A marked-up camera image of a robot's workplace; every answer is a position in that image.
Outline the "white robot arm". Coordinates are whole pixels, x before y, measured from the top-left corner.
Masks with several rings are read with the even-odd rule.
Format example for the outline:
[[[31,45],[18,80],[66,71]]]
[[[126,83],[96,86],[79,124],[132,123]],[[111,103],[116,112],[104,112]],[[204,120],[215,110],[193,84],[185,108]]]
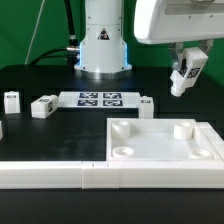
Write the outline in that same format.
[[[75,68],[95,79],[129,70],[123,0],[84,2],[86,34]],[[177,63],[185,42],[198,41],[207,53],[215,39],[224,38],[224,0],[136,0],[134,36],[143,44],[168,44]]]

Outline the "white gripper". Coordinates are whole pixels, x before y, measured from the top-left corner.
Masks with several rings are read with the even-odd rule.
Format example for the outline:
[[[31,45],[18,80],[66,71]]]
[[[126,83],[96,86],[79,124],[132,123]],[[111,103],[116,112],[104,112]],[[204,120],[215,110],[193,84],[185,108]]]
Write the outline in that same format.
[[[137,0],[134,35],[144,44],[170,43],[172,69],[180,70],[182,42],[200,40],[208,54],[212,39],[224,37],[224,0]]]

